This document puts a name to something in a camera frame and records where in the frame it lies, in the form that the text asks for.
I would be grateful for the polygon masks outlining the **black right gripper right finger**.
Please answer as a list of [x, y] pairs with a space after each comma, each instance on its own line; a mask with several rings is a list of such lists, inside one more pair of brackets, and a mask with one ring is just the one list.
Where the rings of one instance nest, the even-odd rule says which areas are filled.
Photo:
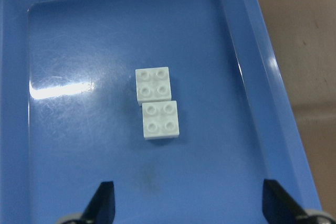
[[306, 223], [308, 214], [274, 179], [265, 179], [262, 187], [262, 212], [268, 223]]

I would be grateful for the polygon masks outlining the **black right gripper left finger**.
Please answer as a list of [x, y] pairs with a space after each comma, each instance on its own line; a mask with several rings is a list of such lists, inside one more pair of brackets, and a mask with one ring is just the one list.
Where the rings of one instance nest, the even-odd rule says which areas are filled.
[[113, 223], [115, 218], [114, 183], [102, 182], [80, 217], [80, 223]]

